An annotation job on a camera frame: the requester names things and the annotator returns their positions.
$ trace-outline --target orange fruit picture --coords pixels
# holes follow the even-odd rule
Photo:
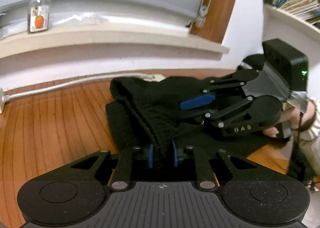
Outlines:
[[[36,27],[37,29],[40,29],[40,28],[42,28],[43,23],[44,23],[44,18],[43,18],[43,16],[38,15],[38,16],[36,17],[36,19],[35,19],[35,27]]]

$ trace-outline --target crosshair marking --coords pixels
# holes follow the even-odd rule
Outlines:
[[[161,189],[166,189],[167,187],[168,187],[168,186],[165,185],[165,184],[162,184],[162,185],[159,186],[159,188],[161,188]]]

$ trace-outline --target white wall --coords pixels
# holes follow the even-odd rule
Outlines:
[[[29,52],[0,60],[5,90],[73,76],[152,68],[234,69],[262,51],[262,0],[236,0],[223,45],[227,55],[197,50],[137,45],[87,45]]]

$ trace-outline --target white shelf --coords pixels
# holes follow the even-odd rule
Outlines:
[[[148,26],[103,23],[94,26],[60,26],[45,32],[21,33],[0,41],[0,58],[61,46],[130,43],[185,47],[227,54],[229,48],[187,32]]]
[[[320,29],[317,27],[279,8],[272,7],[268,4],[265,4],[264,7],[272,18],[283,21],[298,32],[306,35],[320,44]]]

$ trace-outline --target blue finger pad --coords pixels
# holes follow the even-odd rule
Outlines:
[[[173,146],[173,165],[174,167],[178,167],[178,150],[177,146],[174,143],[174,140],[172,140],[172,146]]]
[[[149,148],[149,158],[148,158],[148,167],[152,168],[153,165],[153,144],[150,144]]]
[[[198,108],[201,106],[205,106],[210,104],[213,100],[215,100],[215,96],[212,95],[203,95],[191,100],[184,101],[180,103],[179,107],[182,110],[190,110],[193,108]]]

